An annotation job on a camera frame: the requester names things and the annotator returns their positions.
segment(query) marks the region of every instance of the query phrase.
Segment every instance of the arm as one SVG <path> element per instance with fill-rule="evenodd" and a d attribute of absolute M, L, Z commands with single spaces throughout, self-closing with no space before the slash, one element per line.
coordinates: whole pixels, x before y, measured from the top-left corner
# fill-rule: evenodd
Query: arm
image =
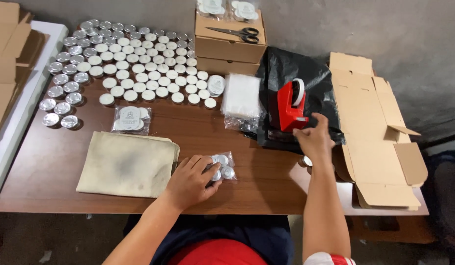
<path fill-rule="evenodd" d="M 313 116 L 319 121 L 316 128 L 293 132 L 313 162 L 303 215 L 303 262 L 316 252 L 350 257 L 350 237 L 331 160 L 334 142 L 329 136 L 327 118 L 317 113 Z"/>
<path fill-rule="evenodd" d="M 216 163 L 202 173 L 212 162 L 210 157 L 200 155 L 183 160 L 162 195 L 144 211 L 137 225 L 116 246 L 103 265 L 149 264 L 178 216 L 189 206 L 206 200 L 218 190 L 221 181 L 205 188 L 219 169 L 219 163 Z"/>

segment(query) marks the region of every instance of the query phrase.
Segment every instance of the hand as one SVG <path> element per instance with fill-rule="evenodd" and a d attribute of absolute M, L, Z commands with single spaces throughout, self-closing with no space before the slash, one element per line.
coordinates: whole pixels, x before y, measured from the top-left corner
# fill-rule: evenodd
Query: hand
<path fill-rule="evenodd" d="M 331 140 L 329 135 L 329 120 L 319 113 L 313 113 L 312 116 L 318 120 L 317 126 L 304 130 L 293 129 L 293 135 L 300 142 L 304 155 L 314 165 L 321 160 L 331 160 L 332 147 L 334 147 L 335 142 Z"/>
<path fill-rule="evenodd" d="M 222 181 L 218 180 L 212 186 L 205 188 L 214 173 L 221 166 L 214 164 L 205 173 L 202 173 L 207 165 L 213 163 L 211 157 L 195 155 L 191 159 L 185 158 L 168 181 L 165 191 L 160 198 L 165 198 L 180 212 L 199 202 L 207 200 L 216 191 Z"/>

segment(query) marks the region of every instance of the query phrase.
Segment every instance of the concrete floor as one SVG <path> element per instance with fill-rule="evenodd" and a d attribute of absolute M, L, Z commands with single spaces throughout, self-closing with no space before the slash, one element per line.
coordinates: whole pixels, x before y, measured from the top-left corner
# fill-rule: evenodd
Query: concrete floor
<path fill-rule="evenodd" d="M 0 213 L 0 265 L 35 265 L 51 251 L 46 265 L 101 264 L 121 241 L 126 214 Z M 297 247 L 294 265 L 301 265 L 302 218 L 290 215 Z M 447 265 L 448 259 L 430 245 L 352 241 L 358 265 Z"/>

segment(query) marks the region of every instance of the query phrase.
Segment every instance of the black plastic bag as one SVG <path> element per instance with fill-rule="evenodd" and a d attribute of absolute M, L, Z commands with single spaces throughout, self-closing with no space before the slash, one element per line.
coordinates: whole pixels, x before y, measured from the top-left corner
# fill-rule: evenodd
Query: black plastic bag
<path fill-rule="evenodd" d="M 260 102 L 267 115 L 259 122 L 257 143 L 263 147 L 302 153 L 291 133 L 281 132 L 270 125 L 275 114 L 268 107 L 276 98 L 276 92 L 294 78 L 301 78 L 305 84 L 306 101 L 304 116 L 309 117 L 307 127 L 315 127 L 317 120 L 311 113 L 318 112 L 329 119 L 329 134 L 336 144 L 344 144 L 340 130 L 339 113 L 332 91 L 331 72 L 325 63 L 312 57 L 268 47 L 262 58 L 257 77 L 261 78 Z"/>

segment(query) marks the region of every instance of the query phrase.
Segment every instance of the clear plastic bag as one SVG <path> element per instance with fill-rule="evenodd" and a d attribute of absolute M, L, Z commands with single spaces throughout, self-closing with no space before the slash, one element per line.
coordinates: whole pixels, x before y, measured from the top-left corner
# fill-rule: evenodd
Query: clear plastic bag
<path fill-rule="evenodd" d="M 152 108 L 136 106 L 116 106 L 112 133 L 148 135 Z"/>
<path fill-rule="evenodd" d="M 258 23 L 260 0 L 229 0 L 230 17 L 232 20 Z"/>
<path fill-rule="evenodd" d="M 237 181 L 237 177 L 234 172 L 234 158 L 232 157 L 232 152 L 225 152 L 225 153 L 212 155 L 211 158 L 213 159 L 213 164 L 207 166 L 206 170 L 209 169 L 211 166 L 213 166 L 216 162 L 219 162 L 221 164 L 221 167 L 211 178 L 210 183 L 218 181 L 218 180 L 229 181 L 229 182 Z"/>
<path fill-rule="evenodd" d="M 196 13 L 216 20 L 227 17 L 225 0 L 198 0 Z"/>
<path fill-rule="evenodd" d="M 226 76 L 221 113 L 225 129 L 253 132 L 265 111 L 259 100 L 260 78 L 250 75 Z"/>

